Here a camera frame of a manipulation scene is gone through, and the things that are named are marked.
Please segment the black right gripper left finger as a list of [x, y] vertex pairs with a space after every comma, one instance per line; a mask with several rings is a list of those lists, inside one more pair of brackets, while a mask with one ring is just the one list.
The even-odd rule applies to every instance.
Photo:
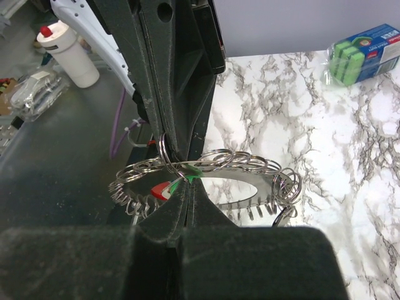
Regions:
[[189, 184], [136, 226], [11, 228], [2, 299], [184, 299], [176, 249]]

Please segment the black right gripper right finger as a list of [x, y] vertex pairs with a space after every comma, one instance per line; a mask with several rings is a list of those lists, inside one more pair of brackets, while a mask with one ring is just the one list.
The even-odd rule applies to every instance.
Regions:
[[325, 234], [313, 227], [222, 226], [202, 182], [189, 190], [187, 227], [179, 238], [183, 299], [347, 299], [348, 292]]

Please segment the red key tag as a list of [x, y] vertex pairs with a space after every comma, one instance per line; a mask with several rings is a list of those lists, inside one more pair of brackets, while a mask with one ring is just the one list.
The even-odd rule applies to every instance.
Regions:
[[167, 201], [171, 197], [172, 182], [162, 182], [151, 189], [151, 195], [156, 199]]

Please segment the green key tag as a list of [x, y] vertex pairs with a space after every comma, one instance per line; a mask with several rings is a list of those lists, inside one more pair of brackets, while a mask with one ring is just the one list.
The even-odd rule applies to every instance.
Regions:
[[200, 169], [194, 166], [190, 166], [188, 164], [185, 164], [182, 167], [181, 174], [182, 176], [179, 175], [179, 177], [176, 180], [172, 181], [170, 185], [166, 188], [166, 191], [169, 193], [170, 196], [174, 193], [180, 182], [192, 183], [194, 179], [201, 178], [203, 176], [203, 172]]

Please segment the clear plastic bag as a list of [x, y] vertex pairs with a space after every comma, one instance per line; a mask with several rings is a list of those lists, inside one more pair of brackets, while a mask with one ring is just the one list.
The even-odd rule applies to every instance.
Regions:
[[41, 66], [23, 77], [11, 92], [5, 95], [5, 103], [23, 121], [33, 122], [47, 111], [58, 97], [68, 90], [69, 79], [51, 67]]

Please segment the blue green toothpaste box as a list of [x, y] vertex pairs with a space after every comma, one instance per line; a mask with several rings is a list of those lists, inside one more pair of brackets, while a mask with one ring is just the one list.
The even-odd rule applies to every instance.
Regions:
[[352, 86], [399, 64], [399, 29], [388, 24], [346, 37], [327, 49], [324, 82]]

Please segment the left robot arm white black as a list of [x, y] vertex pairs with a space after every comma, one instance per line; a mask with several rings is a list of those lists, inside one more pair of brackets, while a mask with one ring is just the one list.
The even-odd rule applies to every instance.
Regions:
[[212, 1], [52, 1], [116, 73], [173, 161], [203, 150], [225, 50]]

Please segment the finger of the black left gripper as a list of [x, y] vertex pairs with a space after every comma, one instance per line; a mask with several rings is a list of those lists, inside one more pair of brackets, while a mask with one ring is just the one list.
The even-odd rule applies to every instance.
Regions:
[[139, 13], [150, 70], [142, 97], [157, 139], [171, 158], [188, 158], [196, 122], [225, 70], [213, 1], [143, 1]]
[[174, 121], [177, 1], [91, 1], [95, 15], [116, 41], [141, 95], [151, 128], [178, 152]]

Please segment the white red-capped bottle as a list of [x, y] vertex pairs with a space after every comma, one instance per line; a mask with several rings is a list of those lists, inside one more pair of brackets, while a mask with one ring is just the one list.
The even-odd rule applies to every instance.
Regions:
[[98, 69], [78, 43], [76, 33], [67, 24], [58, 21], [42, 26], [37, 41], [77, 87], [88, 88], [99, 80]]

